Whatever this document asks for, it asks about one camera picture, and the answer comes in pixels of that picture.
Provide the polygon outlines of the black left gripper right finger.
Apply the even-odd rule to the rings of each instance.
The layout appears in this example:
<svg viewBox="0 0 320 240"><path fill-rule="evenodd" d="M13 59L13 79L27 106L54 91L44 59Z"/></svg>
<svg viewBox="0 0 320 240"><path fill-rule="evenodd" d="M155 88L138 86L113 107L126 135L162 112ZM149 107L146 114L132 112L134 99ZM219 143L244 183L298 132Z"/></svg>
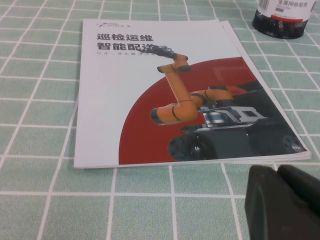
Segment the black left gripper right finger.
<svg viewBox="0 0 320 240"><path fill-rule="evenodd" d="M280 165L277 173L313 209L320 208L320 180L292 165Z"/></svg>

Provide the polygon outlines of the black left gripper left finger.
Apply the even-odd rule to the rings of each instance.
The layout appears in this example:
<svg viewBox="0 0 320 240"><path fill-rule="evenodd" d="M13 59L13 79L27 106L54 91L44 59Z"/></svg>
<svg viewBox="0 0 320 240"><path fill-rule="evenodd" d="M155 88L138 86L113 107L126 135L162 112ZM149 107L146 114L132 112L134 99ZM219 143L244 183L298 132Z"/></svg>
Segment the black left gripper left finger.
<svg viewBox="0 0 320 240"><path fill-rule="evenodd" d="M249 169L244 208L250 239L318 240L320 209L301 199L277 170Z"/></svg>

